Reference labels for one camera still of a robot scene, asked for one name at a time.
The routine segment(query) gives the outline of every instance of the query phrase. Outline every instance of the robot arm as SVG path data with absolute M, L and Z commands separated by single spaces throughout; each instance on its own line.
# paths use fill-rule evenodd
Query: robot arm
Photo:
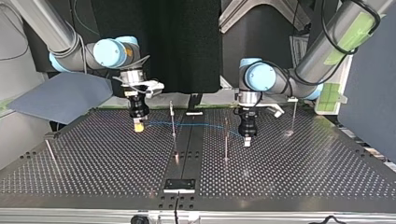
M 84 45 L 82 37 L 47 0 L 11 2 L 47 45 L 49 60 L 57 71 L 87 73 L 87 66 L 91 69 L 119 69 L 117 79 L 130 100 L 130 116 L 134 119 L 135 130 L 144 130 L 142 119 L 147 119 L 149 114 L 145 98 L 161 93 L 164 85 L 146 79 L 143 63 L 149 56 L 141 58 L 135 37 L 108 38 Z
M 370 37 L 379 24 L 379 15 L 393 3 L 393 0 L 344 1 L 329 24 L 323 25 L 329 35 L 323 32 L 294 69 L 286 70 L 257 58 L 243 59 L 240 63 L 238 101 L 241 108 L 238 115 L 242 120 L 239 133 L 246 142 L 257 133 L 256 106 L 268 106 L 264 104 L 267 102 L 265 98 L 274 94 L 317 99 L 326 79 L 352 50 Z

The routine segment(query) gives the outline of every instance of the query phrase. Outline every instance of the white wire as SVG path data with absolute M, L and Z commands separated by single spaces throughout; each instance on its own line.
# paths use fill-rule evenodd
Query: white wire
M 5 3 L 5 2 L 0 2 L 0 10 L 2 11 L 3 15 L 9 21 L 9 23 L 12 26 L 12 28 L 14 28 L 22 36 L 22 38 L 24 39 L 24 41 L 26 43 L 26 48 L 23 51 L 23 53 L 21 53 L 21 54 L 19 54 L 17 56 L 5 58 L 5 59 L 0 59 L 0 61 L 7 61 L 7 60 L 11 60 L 11 59 L 16 59 L 16 58 L 19 58 L 19 57 L 25 55 L 28 52 L 28 50 L 29 50 L 29 43 L 27 41 L 27 37 L 26 37 L 25 33 L 23 31 L 21 31 L 20 28 L 17 27 L 17 25 L 15 25 L 15 23 L 12 21 L 12 19 L 7 15 L 7 13 L 1 7 L 8 8 L 14 14 L 14 16 L 17 18 L 17 20 L 20 23 L 21 28 L 23 29 L 23 21 L 22 21 L 20 15 L 19 15 L 19 13 L 11 5 L 9 5 L 9 4 Z
M 81 35 L 78 35 L 78 38 L 82 49 L 82 62 L 84 63 L 84 73 L 87 74 L 87 51 L 85 49 L 84 40 L 82 39 Z
M 73 53 L 76 50 L 76 48 L 78 47 L 79 42 L 81 40 L 79 38 L 79 34 L 76 33 L 76 31 L 74 30 L 73 26 L 70 25 L 70 23 L 68 23 L 67 21 L 66 21 L 66 24 L 73 31 L 73 45 L 72 45 L 72 47 L 70 47 L 65 52 L 56 52 L 56 51 L 53 51 L 50 48 L 48 48 L 49 52 L 51 52 L 56 58 L 65 58 L 65 57 L 69 56 L 71 53 Z
M 116 79 L 117 81 L 122 82 L 122 84 L 127 84 L 127 85 L 128 85 L 128 83 L 125 83 L 125 82 L 124 82 L 121 78 L 119 78 L 119 77 L 113 77 L 113 79 Z M 140 93 L 143 93 L 143 94 L 146 94 L 146 93 L 147 93 L 146 91 L 141 91 L 141 90 L 139 90 L 139 89 L 137 89 L 136 87 L 131 86 L 131 85 L 128 85 L 128 87 L 131 87 L 131 89 L 133 89 L 134 91 L 137 91 L 137 92 L 140 92 Z
M 77 0 L 75 0 L 74 5 L 73 5 L 73 11 L 74 14 L 76 16 L 77 21 L 79 22 L 79 24 L 81 24 L 85 29 L 91 31 L 92 33 L 99 35 L 99 33 L 95 32 L 93 29 L 91 29 L 90 27 L 88 27 L 86 24 L 84 24 L 84 22 L 81 21 L 81 19 L 78 16 L 78 12 L 77 12 Z

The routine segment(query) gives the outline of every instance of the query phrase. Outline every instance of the white cable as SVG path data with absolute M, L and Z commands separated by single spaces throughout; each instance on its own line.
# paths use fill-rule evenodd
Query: white cable
M 149 57 L 150 57 L 150 55 L 148 55 L 148 56 L 146 56 L 146 57 L 144 57 L 144 58 L 142 58 L 142 59 L 140 59 L 140 60 L 138 60 L 138 61 L 136 61 L 134 63 L 130 63 L 128 65 L 124 65 L 124 66 L 118 67 L 118 69 L 120 69 L 120 70 L 132 69 L 133 66 L 135 66 L 137 64 L 140 64 L 140 63 L 143 66 L 143 63 L 145 63 L 149 59 Z
M 78 35 L 78 38 L 82 49 L 82 62 L 84 63 L 84 73 L 87 74 L 87 51 L 85 49 L 84 40 L 82 39 L 81 35 Z
M 29 50 L 29 43 L 27 41 L 27 37 L 26 37 L 25 33 L 23 31 L 21 31 L 20 28 L 17 27 L 17 25 L 14 23 L 14 21 L 7 15 L 7 13 L 1 7 L 8 8 L 14 14 L 14 16 L 17 18 L 17 20 L 20 23 L 21 28 L 23 29 L 23 22 L 22 22 L 22 19 L 21 19 L 19 13 L 11 5 L 9 5 L 9 4 L 5 3 L 5 2 L 0 2 L 0 10 L 2 11 L 3 15 L 9 21 L 9 23 L 12 26 L 12 28 L 14 28 L 15 31 L 17 31 L 22 36 L 22 38 L 24 39 L 24 41 L 26 43 L 26 48 L 23 51 L 23 53 L 21 53 L 19 55 L 16 55 L 16 56 L 13 56 L 13 57 L 0 59 L 0 62 L 3 62 L 3 61 L 12 60 L 12 59 L 17 59 L 17 58 L 20 58 L 21 56 L 25 55 L 28 52 L 28 50 Z
M 77 21 L 79 22 L 79 24 L 81 24 L 85 29 L 91 31 L 92 33 L 99 35 L 99 33 L 95 32 L 93 29 L 91 29 L 90 27 L 88 27 L 86 24 L 84 24 L 84 22 L 81 21 L 81 19 L 78 16 L 78 12 L 77 12 L 77 0 L 75 0 L 74 5 L 73 5 L 73 11 L 74 14 L 76 16 Z
M 51 52 L 53 54 L 53 56 L 55 56 L 56 58 L 65 58 L 65 57 L 69 56 L 72 52 L 74 52 L 76 50 L 76 48 L 79 45 L 79 41 L 81 40 L 79 38 L 79 34 L 76 33 L 73 26 L 70 25 L 70 23 L 68 23 L 67 21 L 66 21 L 66 24 L 73 31 L 73 44 L 67 51 L 64 51 L 64 52 L 56 52 L 56 51 L 53 51 L 50 48 L 48 48 L 49 52 Z
M 143 93 L 143 94 L 146 94 L 146 93 L 147 93 L 146 91 L 141 91 L 141 90 L 135 88 L 134 86 L 131 86 L 131 85 L 129 85 L 128 83 L 125 83 L 125 82 L 124 82 L 121 78 L 119 78 L 119 77 L 113 77 L 113 79 L 116 79 L 117 81 L 120 81 L 122 84 L 128 85 L 128 87 L 131 87 L 131 89 L 133 89 L 134 91 L 137 91 L 137 92 L 140 92 L 140 93 Z

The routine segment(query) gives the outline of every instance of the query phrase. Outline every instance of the small yellow object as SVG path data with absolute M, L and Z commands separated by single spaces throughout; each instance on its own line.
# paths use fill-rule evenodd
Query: small yellow object
M 125 53 L 129 56 L 132 57 L 132 55 L 134 55 L 134 52 L 131 49 L 126 49 Z
M 134 125 L 134 131 L 136 133 L 142 133 L 145 130 L 145 125 L 143 123 L 136 123 Z

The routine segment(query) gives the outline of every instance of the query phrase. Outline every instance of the black cable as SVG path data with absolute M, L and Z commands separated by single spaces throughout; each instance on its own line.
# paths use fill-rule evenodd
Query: black cable
M 363 3 L 361 0 L 350 0 L 353 3 L 357 4 L 358 6 L 362 7 L 364 10 L 366 10 L 367 12 L 369 12 L 374 18 L 375 18 L 375 25 L 373 26 L 373 28 L 370 30 L 369 34 L 372 34 L 379 26 L 379 23 L 381 22 L 381 18 L 379 17 L 378 13 L 369 5 Z M 332 73 L 326 77 L 325 79 L 321 80 L 320 82 L 308 82 L 306 80 L 304 80 L 302 77 L 299 76 L 299 74 L 297 73 L 297 70 L 294 69 L 294 75 L 297 78 L 293 79 L 299 83 L 302 83 L 306 86 L 318 86 L 320 84 L 323 84 L 325 82 L 327 82 L 328 80 L 330 80 L 335 73 L 337 72 L 337 70 L 340 68 L 341 64 L 343 63 L 343 61 L 345 60 L 345 58 L 347 57 L 347 55 L 351 55 L 351 54 L 355 54 L 358 51 L 358 48 L 355 48 L 351 51 L 347 51 L 342 49 L 341 47 L 339 47 L 337 44 L 334 43 L 334 41 L 332 40 L 332 38 L 329 35 L 328 30 L 326 29 L 326 22 L 324 20 L 324 8 L 325 8 L 325 4 L 324 4 L 325 0 L 322 0 L 321 2 L 321 11 L 320 11 L 320 17 L 321 17 L 321 25 L 322 25 L 322 30 L 323 30 L 323 34 L 325 34 L 326 38 L 329 40 L 329 42 L 332 44 L 332 46 L 337 49 L 338 51 L 340 51 L 341 53 L 344 54 L 343 58 L 341 59 L 341 61 L 336 65 L 336 67 L 334 68 L 334 70 L 332 71 Z
M 262 101 L 262 96 L 263 96 L 263 94 L 262 94 L 262 91 L 261 91 L 259 99 L 257 100 L 256 104 L 253 107 L 251 107 L 251 108 L 256 108 L 257 107 L 257 105 Z M 251 108 L 249 108 L 248 110 L 244 111 L 243 113 L 239 113 L 239 111 L 236 111 L 237 109 L 239 109 L 239 107 L 236 107 L 236 108 L 233 109 L 233 113 L 235 115 L 239 115 L 239 116 L 246 115 L 247 113 L 250 112 Z
M 353 2 L 354 4 L 358 5 L 359 7 L 363 8 L 365 11 L 367 11 L 371 16 L 373 16 L 373 18 L 375 19 L 375 24 L 372 27 L 372 29 L 369 31 L 369 35 L 371 35 L 379 26 L 379 24 L 381 23 L 381 17 L 379 16 L 379 14 L 375 11 L 375 9 L 373 9 L 371 6 L 367 5 L 366 3 L 362 2 L 361 0 L 349 0 L 351 2 Z M 326 35 L 326 38 L 329 40 L 329 42 L 332 44 L 332 46 L 337 49 L 338 51 L 340 51 L 343 54 L 354 54 L 358 51 L 358 48 L 355 48 L 353 50 L 345 50 L 342 49 L 340 46 L 338 46 L 330 37 L 329 31 L 326 29 L 326 21 L 324 20 L 324 8 L 325 8 L 325 4 L 324 4 L 325 0 L 322 0 L 321 2 L 321 10 L 320 10 L 320 14 L 321 14 L 321 25 L 322 25 L 322 30 L 323 30 L 323 34 Z
M 358 51 L 358 48 L 355 48 L 355 49 L 350 50 L 350 51 L 345 50 L 345 49 L 342 49 L 342 48 L 341 48 L 340 46 L 338 46 L 338 45 L 332 40 L 332 38 L 330 37 L 329 31 L 328 31 L 327 28 L 326 28 L 326 21 L 325 21 L 325 19 L 324 19 L 324 8 L 325 8 L 325 6 L 326 6 L 326 5 L 324 4 L 324 2 L 325 2 L 325 0 L 322 0 L 322 1 L 321 1 L 321 8 L 320 8 L 320 21 L 321 21 L 321 26 L 322 26 L 323 34 L 326 36 L 327 40 L 329 40 L 329 42 L 332 44 L 332 46 L 333 46 L 335 49 L 337 49 L 338 51 L 340 51 L 341 53 L 346 54 L 346 55 L 355 54 L 355 53 Z
M 329 81 L 337 72 L 337 70 L 340 68 L 341 64 L 344 62 L 344 60 L 346 59 L 347 54 L 343 56 L 343 58 L 341 59 L 341 61 L 337 64 L 337 66 L 335 66 L 334 70 L 332 70 L 332 73 L 326 77 L 325 79 L 321 80 L 320 82 L 308 82 L 306 80 L 304 80 L 302 77 L 300 77 L 300 75 L 298 75 L 297 70 L 294 69 L 294 75 L 297 78 L 292 77 L 296 82 L 299 82 L 301 84 L 304 84 L 305 86 L 318 86 L 321 85 L 327 81 Z
M 175 224 L 178 224 L 178 215 L 177 215 L 178 196 L 179 196 L 179 193 L 177 194 L 177 199 L 176 199 L 176 204 L 175 204 L 175 210 L 174 210 L 174 213 L 175 213 Z
M 89 54 L 91 54 L 91 57 L 94 58 L 93 53 L 92 53 L 87 47 L 85 47 L 85 49 L 86 49 L 86 52 L 88 52 Z M 97 71 L 97 69 L 91 68 L 90 65 L 89 65 L 88 63 L 87 63 L 87 67 L 91 70 L 91 72 L 92 72 L 93 75 L 97 75 L 97 76 L 99 76 L 99 77 L 104 77 L 104 78 L 108 79 L 108 75 L 109 75 L 109 70 L 108 70 L 108 69 L 107 69 L 107 72 L 106 72 L 104 75 L 102 75 L 102 74 L 100 74 L 100 73 Z
M 285 91 L 288 89 L 288 87 L 290 88 L 290 97 L 293 96 L 293 87 L 291 86 L 290 83 L 290 74 L 289 71 L 281 68 L 279 65 L 277 65 L 276 63 L 272 63 L 272 62 L 268 62 L 268 61 L 262 61 L 263 63 L 268 63 L 269 65 L 277 68 L 280 73 L 282 74 L 282 76 L 286 79 L 286 84 L 285 84 L 285 88 L 283 88 L 282 92 L 280 94 L 285 93 Z
M 296 18 L 297 18 L 297 12 L 298 12 L 298 6 L 300 5 L 300 0 L 297 0 L 297 6 L 296 9 L 294 9 L 294 16 L 293 16 L 293 22 L 291 23 L 291 53 L 292 55 L 292 59 L 294 61 L 294 64 L 297 66 L 297 59 L 296 59 L 296 52 L 294 50 L 294 24 L 296 23 Z
M 77 21 L 79 22 L 79 24 L 81 24 L 85 29 L 87 29 L 88 31 L 92 32 L 93 34 L 99 35 L 99 33 L 97 33 L 96 31 L 94 31 L 93 29 L 91 29 L 90 27 L 88 27 L 84 22 L 81 21 L 81 19 L 78 16 L 78 11 L 77 11 L 77 1 L 75 0 L 74 5 L 73 5 L 73 11 L 74 14 L 76 16 Z
M 353 3 L 355 3 L 356 5 L 360 6 L 361 8 L 363 8 L 365 11 L 367 11 L 368 13 L 370 13 L 370 15 L 372 15 L 375 19 L 375 24 L 373 26 L 373 28 L 369 31 L 369 35 L 372 35 L 375 30 L 378 28 L 379 24 L 381 23 L 381 16 L 379 16 L 378 12 L 375 11 L 375 9 L 373 9 L 370 5 L 364 3 L 361 0 L 350 0 Z
M 346 222 L 338 220 L 335 216 L 328 216 L 322 222 L 310 222 L 309 224 L 327 224 L 330 219 L 333 219 L 336 223 L 347 224 Z

